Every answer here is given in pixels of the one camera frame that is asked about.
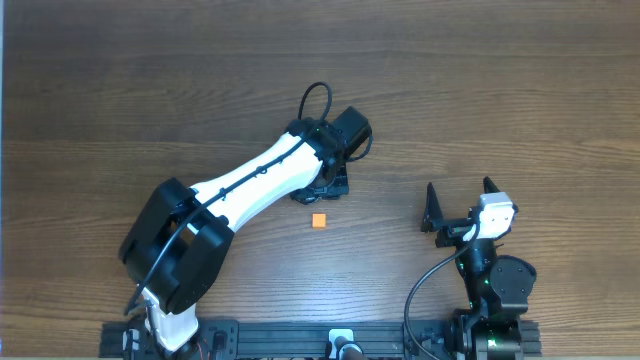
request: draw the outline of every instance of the orange cube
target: orange cube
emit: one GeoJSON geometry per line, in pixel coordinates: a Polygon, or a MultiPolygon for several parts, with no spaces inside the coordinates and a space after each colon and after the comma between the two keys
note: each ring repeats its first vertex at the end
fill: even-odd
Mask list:
{"type": "Polygon", "coordinates": [[[327,227],[327,214],[313,214],[311,227],[314,229],[324,229],[327,227]]]}

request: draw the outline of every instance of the wooden table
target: wooden table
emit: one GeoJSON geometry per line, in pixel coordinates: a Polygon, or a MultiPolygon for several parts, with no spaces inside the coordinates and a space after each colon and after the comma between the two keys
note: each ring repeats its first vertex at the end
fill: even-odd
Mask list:
{"type": "MultiPolygon", "coordinates": [[[[351,193],[251,220],[199,315],[399,321],[451,253],[419,231],[427,183],[460,216],[490,175],[521,209],[499,253],[538,270],[544,353],[640,353],[637,1],[8,0],[5,53],[3,355],[97,355],[151,191],[267,149],[317,80],[375,132],[351,193]]],[[[465,304],[450,265],[412,311],[465,304]]]]}

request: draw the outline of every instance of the small orange block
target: small orange block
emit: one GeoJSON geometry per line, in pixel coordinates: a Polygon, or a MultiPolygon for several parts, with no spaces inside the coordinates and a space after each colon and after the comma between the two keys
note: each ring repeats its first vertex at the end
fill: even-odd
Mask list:
{"type": "Polygon", "coordinates": [[[327,214],[313,214],[311,227],[314,229],[324,229],[327,227],[327,214]]]}

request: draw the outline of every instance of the wooden surface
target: wooden surface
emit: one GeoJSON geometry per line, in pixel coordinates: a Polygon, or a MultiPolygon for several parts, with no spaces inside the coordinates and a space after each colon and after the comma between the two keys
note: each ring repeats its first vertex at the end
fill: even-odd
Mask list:
{"type": "MultiPolygon", "coordinates": [[[[521,209],[499,253],[538,270],[545,354],[640,353],[637,1],[8,0],[5,56],[3,355],[97,355],[151,191],[267,149],[317,80],[375,132],[351,193],[251,220],[199,315],[401,320],[451,253],[419,232],[427,183],[460,216],[490,175],[521,209]]],[[[448,266],[412,311],[465,304],[448,266]]]]}

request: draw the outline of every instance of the wood grain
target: wood grain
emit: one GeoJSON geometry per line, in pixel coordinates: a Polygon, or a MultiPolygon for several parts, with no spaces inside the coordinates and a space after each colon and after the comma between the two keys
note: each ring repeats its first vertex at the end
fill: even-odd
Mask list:
{"type": "MultiPolygon", "coordinates": [[[[7,0],[2,355],[97,355],[151,191],[268,148],[317,80],[376,135],[351,193],[251,220],[199,315],[400,320],[450,253],[419,232],[427,183],[459,216],[491,175],[521,209],[500,252],[538,270],[544,353],[640,353],[639,34],[625,0],[7,0]]],[[[447,267],[412,311],[465,303],[447,267]]]]}

